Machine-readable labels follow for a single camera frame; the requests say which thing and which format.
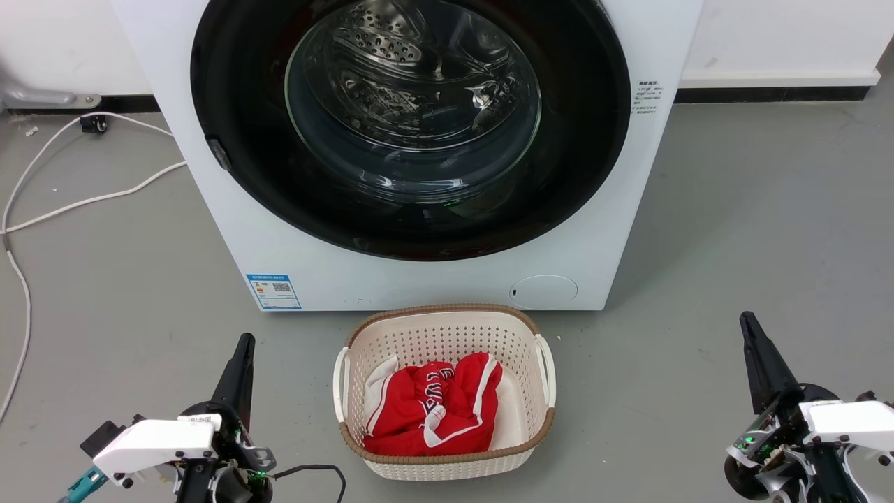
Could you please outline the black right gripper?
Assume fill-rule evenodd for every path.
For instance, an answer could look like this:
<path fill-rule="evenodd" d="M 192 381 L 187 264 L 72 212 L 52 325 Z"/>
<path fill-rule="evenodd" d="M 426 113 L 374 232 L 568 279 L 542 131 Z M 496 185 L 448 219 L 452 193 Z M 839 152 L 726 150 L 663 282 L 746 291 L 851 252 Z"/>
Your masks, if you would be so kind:
<path fill-rule="evenodd" d="M 856 446 L 808 440 L 802 404 L 830 404 L 823 386 L 799 384 L 753 312 L 741 312 L 748 389 L 756 419 L 727 448 L 726 481 L 741 497 L 763 502 L 868 502 L 847 456 Z"/>

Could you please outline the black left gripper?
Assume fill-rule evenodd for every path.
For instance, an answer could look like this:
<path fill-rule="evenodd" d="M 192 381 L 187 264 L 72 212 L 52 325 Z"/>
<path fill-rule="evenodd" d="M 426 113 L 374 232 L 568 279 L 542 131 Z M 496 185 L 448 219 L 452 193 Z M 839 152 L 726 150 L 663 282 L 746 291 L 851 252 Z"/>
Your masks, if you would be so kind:
<path fill-rule="evenodd" d="M 215 386 L 211 401 L 189 407 L 183 420 L 211 419 L 219 429 L 210 447 L 198 455 L 183 455 L 176 463 L 176 502 L 271 502 L 272 483 L 265 473 L 275 465 L 270 449 L 249 436 L 254 389 L 256 338 L 243 333 Z"/>

